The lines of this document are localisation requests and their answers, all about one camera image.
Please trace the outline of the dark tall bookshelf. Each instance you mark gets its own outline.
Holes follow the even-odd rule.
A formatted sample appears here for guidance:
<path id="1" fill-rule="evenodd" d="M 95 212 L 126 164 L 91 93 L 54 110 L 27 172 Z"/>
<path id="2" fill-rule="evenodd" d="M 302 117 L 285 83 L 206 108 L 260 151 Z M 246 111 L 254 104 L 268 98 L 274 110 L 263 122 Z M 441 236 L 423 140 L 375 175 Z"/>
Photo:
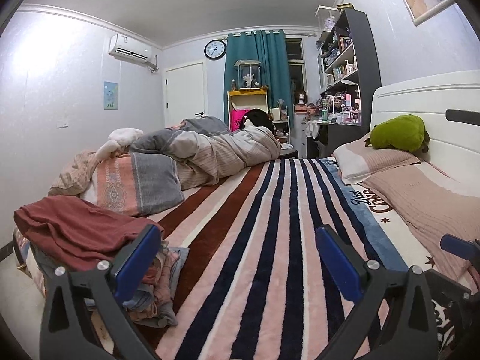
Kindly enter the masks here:
<path id="1" fill-rule="evenodd" d="M 365 13 L 328 13 L 317 42 L 320 96 L 305 126 L 306 155 L 324 158 L 370 129 L 374 92 L 381 84 L 373 32 Z"/>

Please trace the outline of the white wall air conditioner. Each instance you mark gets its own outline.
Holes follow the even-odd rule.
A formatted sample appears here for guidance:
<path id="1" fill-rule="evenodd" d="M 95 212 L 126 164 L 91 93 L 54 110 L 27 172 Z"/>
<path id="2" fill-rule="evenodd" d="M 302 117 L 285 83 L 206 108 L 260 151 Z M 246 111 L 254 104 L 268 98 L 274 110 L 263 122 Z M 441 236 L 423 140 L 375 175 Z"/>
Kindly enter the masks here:
<path id="1" fill-rule="evenodd" d="M 132 63 L 145 64 L 151 72 L 158 71 L 158 56 L 150 45 L 123 34 L 116 34 L 109 41 L 108 54 Z"/>

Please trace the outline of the maroon red pants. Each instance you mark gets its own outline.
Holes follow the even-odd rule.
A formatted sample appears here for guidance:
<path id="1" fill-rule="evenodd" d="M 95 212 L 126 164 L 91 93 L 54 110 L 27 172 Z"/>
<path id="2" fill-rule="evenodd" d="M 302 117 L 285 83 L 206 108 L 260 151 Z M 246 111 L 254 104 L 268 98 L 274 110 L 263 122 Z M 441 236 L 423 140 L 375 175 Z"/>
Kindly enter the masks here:
<path id="1" fill-rule="evenodd" d="M 53 196 L 23 205 L 14 221 L 23 236 L 42 252 L 74 271 L 88 271 L 111 261 L 154 221 L 109 211 L 79 197 Z"/>

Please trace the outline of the striped fleece bed blanket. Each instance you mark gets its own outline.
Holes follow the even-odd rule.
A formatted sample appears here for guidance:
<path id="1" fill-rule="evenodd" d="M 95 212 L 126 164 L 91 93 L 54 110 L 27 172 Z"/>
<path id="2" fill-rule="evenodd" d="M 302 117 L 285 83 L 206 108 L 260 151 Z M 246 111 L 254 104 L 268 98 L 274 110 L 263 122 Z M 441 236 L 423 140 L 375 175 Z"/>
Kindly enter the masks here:
<path id="1" fill-rule="evenodd" d="M 440 266 L 391 199 L 345 185 L 331 158 L 254 166 L 189 190 L 157 220 L 189 250 L 176 326 L 142 328 L 162 359 L 315 359 L 353 306 L 317 251 L 323 224 L 387 268 Z"/>

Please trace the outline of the round wall clock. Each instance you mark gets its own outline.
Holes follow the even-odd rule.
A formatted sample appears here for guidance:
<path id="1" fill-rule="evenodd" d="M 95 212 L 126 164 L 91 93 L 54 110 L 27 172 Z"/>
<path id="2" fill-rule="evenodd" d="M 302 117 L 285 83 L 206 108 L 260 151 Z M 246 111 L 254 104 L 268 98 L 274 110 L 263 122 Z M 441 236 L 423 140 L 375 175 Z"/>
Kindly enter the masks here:
<path id="1" fill-rule="evenodd" d="M 219 60 L 226 54 L 227 44 L 224 40 L 215 39 L 208 42 L 204 47 L 204 55 L 209 60 Z"/>

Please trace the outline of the glass display case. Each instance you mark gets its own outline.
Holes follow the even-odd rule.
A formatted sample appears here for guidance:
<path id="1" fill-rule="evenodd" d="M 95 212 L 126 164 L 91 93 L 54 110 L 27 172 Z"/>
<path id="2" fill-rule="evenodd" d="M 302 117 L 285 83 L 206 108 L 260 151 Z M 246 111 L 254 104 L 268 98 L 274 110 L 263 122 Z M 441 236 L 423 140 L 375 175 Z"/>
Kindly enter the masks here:
<path id="1" fill-rule="evenodd" d="M 238 72 L 238 87 L 250 90 L 259 89 L 261 61 L 240 59 L 234 64 Z"/>

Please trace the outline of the beige grey rolled duvet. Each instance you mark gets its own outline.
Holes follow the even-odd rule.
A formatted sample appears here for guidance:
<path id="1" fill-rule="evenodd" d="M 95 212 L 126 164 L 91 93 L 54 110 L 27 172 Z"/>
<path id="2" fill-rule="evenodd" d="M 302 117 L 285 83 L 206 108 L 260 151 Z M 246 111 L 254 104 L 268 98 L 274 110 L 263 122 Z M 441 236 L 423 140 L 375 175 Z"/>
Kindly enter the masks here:
<path id="1" fill-rule="evenodd" d="M 267 127 L 253 125 L 233 132 L 213 116 L 184 119 L 154 133 L 137 128 L 113 131 L 97 151 L 82 151 L 61 171 L 50 186 L 50 196 L 78 196 L 103 160 L 127 152 L 165 155 L 176 161 L 181 188 L 215 185 L 242 169 L 276 160 L 281 144 Z"/>

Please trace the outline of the white door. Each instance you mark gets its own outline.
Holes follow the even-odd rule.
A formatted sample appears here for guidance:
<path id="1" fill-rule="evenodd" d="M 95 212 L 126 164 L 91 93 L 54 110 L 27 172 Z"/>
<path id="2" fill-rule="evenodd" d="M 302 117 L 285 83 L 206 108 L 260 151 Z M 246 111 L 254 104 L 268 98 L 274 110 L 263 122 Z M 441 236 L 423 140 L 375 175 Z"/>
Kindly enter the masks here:
<path id="1" fill-rule="evenodd" d="M 206 81 L 202 62 L 168 68 L 164 72 L 165 124 L 206 114 Z"/>

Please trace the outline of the pink grey patterned pillow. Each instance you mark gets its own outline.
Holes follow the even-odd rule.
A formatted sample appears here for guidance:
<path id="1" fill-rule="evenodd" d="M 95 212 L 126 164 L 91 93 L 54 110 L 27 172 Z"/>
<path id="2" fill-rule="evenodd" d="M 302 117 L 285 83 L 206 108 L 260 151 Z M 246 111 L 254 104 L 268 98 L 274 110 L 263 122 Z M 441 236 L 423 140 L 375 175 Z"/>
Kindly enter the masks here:
<path id="1" fill-rule="evenodd" d="M 129 216 L 157 214 L 185 200 L 175 161 L 136 152 L 102 161 L 80 198 Z"/>

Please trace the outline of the small blue wall poster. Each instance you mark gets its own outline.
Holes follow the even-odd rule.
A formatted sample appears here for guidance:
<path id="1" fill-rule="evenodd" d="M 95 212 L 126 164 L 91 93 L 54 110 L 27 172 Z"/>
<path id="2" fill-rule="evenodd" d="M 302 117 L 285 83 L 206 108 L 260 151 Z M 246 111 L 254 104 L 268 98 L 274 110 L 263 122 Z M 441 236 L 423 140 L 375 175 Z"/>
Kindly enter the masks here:
<path id="1" fill-rule="evenodd" d="M 114 82 L 105 81 L 103 83 L 103 109 L 118 109 L 118 88 L 119 85 Z"/>

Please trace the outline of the pile of folded clothes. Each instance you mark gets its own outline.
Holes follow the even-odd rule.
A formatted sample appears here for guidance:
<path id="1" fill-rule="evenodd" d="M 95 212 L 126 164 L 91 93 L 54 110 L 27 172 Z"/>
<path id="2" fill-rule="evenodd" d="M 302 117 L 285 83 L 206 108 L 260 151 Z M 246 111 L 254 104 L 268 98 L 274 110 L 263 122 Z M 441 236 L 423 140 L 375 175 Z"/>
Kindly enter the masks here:
<path id="1" fill-rule="evenodd" d="M 45 296 L 45 279 L 54 275 L 55 263 L 33 248 L 17 228 L 13 231 L 13 245 L 18 269 L 30 277 Z M 173 300 L 189 252 L 188 248 L 171 247 L 166 241 L 161 244 L 145 280 L 139 284 L 133 297 L 123 303 L 132 321 L 152 328 L 178 325 Z"/>

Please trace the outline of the yellow white shelf cabinet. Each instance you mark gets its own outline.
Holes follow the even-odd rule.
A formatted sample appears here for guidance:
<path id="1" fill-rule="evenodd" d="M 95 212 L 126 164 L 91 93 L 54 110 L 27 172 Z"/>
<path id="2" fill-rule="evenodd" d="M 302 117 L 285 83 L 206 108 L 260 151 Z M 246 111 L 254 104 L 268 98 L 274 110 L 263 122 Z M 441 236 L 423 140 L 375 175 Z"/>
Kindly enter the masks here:
<path id="1" fill-rule="evenodd" d="M 239 129 L 242 117 L 251 109 L 269 112 L 268 94 L 264 89 L 242 89 L 227 92 L 229 127 Z"/>

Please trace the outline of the white bed headboard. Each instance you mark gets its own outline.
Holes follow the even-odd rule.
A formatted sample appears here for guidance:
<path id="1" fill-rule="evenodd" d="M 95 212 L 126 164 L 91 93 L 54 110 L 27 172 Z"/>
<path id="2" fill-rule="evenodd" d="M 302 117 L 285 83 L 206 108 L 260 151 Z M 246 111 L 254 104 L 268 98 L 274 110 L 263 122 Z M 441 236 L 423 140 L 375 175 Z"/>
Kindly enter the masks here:
<path id="1" fill-rule="evenodd" d="M 423 119 L 424 159 L 450 178 L 479 186 L 479 71 L 449 72 L 378 88 L 370 126 L 401 115 Z"/>

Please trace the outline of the black white plush toy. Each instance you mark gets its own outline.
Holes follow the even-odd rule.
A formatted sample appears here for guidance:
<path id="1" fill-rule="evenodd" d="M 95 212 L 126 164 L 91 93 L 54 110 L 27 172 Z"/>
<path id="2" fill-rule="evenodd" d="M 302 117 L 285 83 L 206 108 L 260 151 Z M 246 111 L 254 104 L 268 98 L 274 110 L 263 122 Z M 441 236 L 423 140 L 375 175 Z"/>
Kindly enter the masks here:
<path id="1" fill-rule="evenodd" d="M 272 132 L 272 134 L 275 134 L 275 127 L 270 116 L 261 109 L 251 109 L 242 116 L 239 127 L 245 128 L 250 125 L 255 127 L 266 127 Z"/>

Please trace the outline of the green plush toy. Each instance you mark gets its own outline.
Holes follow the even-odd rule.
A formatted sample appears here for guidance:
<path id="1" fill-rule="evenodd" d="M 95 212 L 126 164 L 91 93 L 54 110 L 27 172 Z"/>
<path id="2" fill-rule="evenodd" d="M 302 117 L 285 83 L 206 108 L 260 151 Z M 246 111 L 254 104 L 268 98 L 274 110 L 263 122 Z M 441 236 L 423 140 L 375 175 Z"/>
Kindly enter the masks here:
<path id="1" fill-rule="evenodd" d="M 429 151 L 430 135 L 423 119 L 416 115 L 399 115 L 376 125 L 364 145 L 375 150 L 395 149 L 415 153 Z"/>

